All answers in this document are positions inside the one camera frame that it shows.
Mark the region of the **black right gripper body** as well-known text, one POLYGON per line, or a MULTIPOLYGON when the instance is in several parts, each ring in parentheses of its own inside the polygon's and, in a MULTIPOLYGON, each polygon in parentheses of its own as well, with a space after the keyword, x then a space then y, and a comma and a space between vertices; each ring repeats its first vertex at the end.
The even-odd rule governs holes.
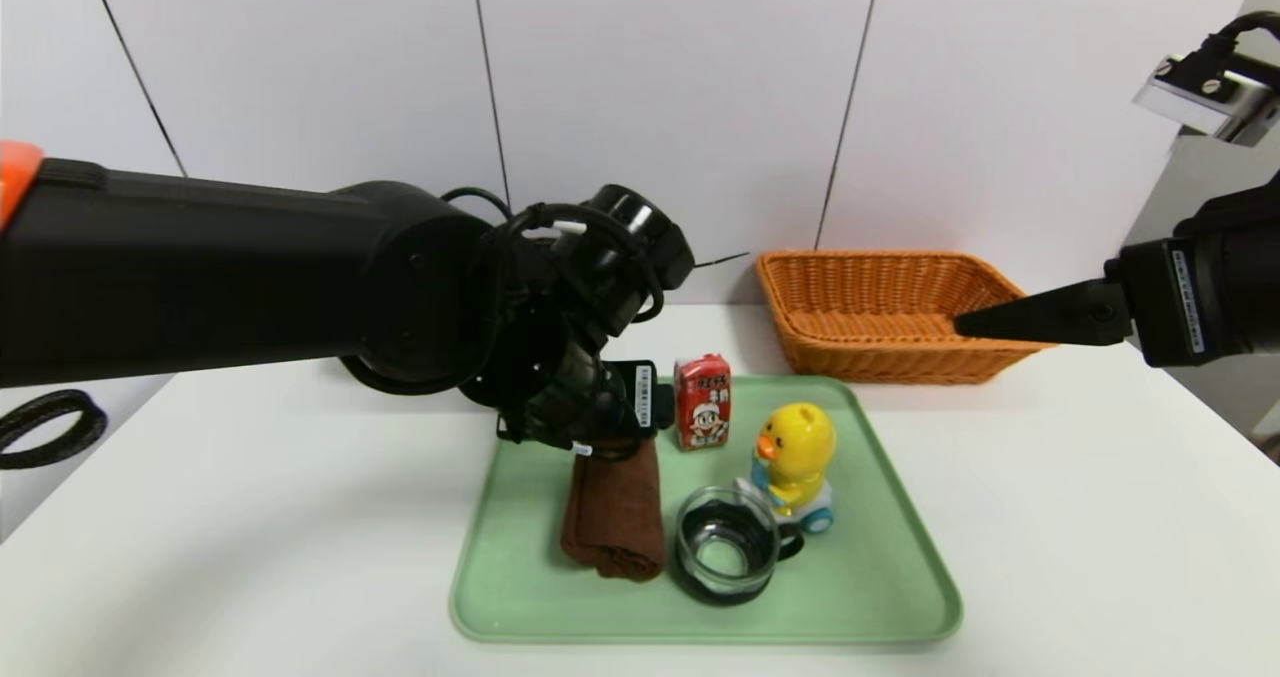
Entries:
POLYGON ((1207 200, 1172 235, 1119 253, 1146 363, 1277 353, 1279 184, 1207 200))

